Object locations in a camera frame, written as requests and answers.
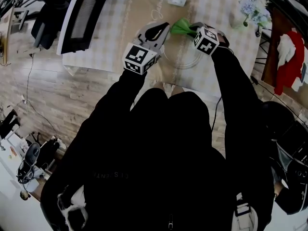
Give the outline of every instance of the desk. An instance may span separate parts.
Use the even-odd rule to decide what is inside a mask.
[[[167,3],[167,0],[107,0],[86,51],[63,55],[63,64],[122,73],[122,55],[128,42],[137,31],[151,21],[167,21],[171,25],[182,17],[190,22],[204,22],[223,31],[230,41],[230,48],[239,59],[242,68],[250,76],[256,59],[260,38],[255,27],[243,31],[232,29],[230,21],[239,11],[239,0],[187,0],[184,7]],[[192,68],[175,68],[196,58],[184,36],[172,35],[165,42],[166,56],[153,66],[147,78],[220,96],[214,64],[210,57],[202,55]]]

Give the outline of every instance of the green cloth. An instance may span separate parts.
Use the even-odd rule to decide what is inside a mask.
[[[197,36],[196,31],[190,30],[190,23],[186,18],[179,19],[171,28],[170,34],[192,34]]]

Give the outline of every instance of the wooden floor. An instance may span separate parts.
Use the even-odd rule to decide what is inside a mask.
[[[44,139],[49,139],[55,135],[55,131],[48,122],[38,115],[30,104],[21,103],[21,95],[26,98],[27,78],[32,65],[31,57],[16,59],[8,66],[0,67],[0,104],[4,107],[4,114],[7,115],[11,105],[18,112],[21,127],[18,130],[20,136],[35,131],[40,132]],[[254,69],[253,74],[258,78],[259,72]],[[46,117],[56,130],[58,138],[61,138],[66,145],[69,145],[79,130],[81,123],[89,117],[97,101],[106,94],[112,84],[118,81],[119,75],[101,70],[81,68],[74,76],[71,76],[62,66],[59,56],[54,50],[42,51],[35,54],[33,68],[29,78],[28,99],[35,110]],[[271,92],[273,88],[263,83]],[[151,86],[153,81],[146,80],[136,101]],[[263,101],[273,100],[268,91],[259,85],[255,86],[258,96]],[[170,95],[170,86],[167,85],[166,92]],[[196,92],[206,103],[210,124],[213,123],[215,107],[218,98],[211,95]],[[241,90],[234,90],[235,100],[245,97],[241,96]],[[281,96],[297,114],[301,114],[304,119],[308,116],[308,111],[302,108],[285,95]],[[213,132],[213,147],[224,148],[225,120],[223,113],[223,103],[218,105],[218,113]]]

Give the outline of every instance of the red cloth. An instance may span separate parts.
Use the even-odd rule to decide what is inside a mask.
[[[275,88],[275,94],[277,95],[282,94],[283,86],[292,87],[296,77],[302,77],[300,69],[303,66],[305,56],[302,37],[293,31],[288,32],[287,35],[291,38],[296,50],[292,59],[278,69]]]

